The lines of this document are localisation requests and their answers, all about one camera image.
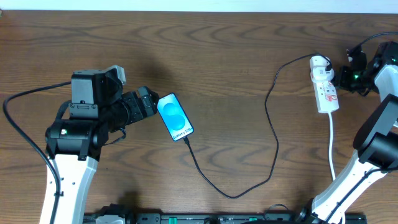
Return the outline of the blue Galaxy smartphone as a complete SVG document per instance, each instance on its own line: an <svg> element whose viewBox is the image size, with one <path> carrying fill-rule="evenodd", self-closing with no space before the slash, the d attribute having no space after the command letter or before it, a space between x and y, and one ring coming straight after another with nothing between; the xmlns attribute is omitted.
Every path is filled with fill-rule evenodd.
<svg viewBox="0 0 398 224"><path fill-rule="evenodd" d="M194 132L192 123L174 93L161 97L157 110L173 141L179 141Z"/></svg>

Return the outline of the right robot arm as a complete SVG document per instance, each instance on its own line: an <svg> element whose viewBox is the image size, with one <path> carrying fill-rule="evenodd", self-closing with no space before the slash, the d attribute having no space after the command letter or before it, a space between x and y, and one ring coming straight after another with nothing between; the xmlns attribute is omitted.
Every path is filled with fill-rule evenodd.
<svg viewBox="0 0 398 224"><path fill-rule="evenodd" d="M397 170L397 42L383 42L371 61L360 45L347 51L349 66L337 74L328 62L311 58L311 78L318 107L335 104L336 89L366 96L374 91L381 103L357 132L354 153L328 188L309 201L297 223L342 223L345 211L375 181Z"/></svg>

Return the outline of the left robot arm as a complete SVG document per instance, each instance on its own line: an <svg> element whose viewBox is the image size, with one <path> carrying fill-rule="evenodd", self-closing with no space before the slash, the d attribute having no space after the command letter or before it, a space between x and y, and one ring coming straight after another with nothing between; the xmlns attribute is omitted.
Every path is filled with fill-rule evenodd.
<svg viewBox="0 0 398 224"><path fill-rule="evenodd" d="M157 113L159 95L146 86L124 92L124 69L73 72L72 98L46 130L47 172L41 223L82 223L86 199L109 134Z"/></svg>

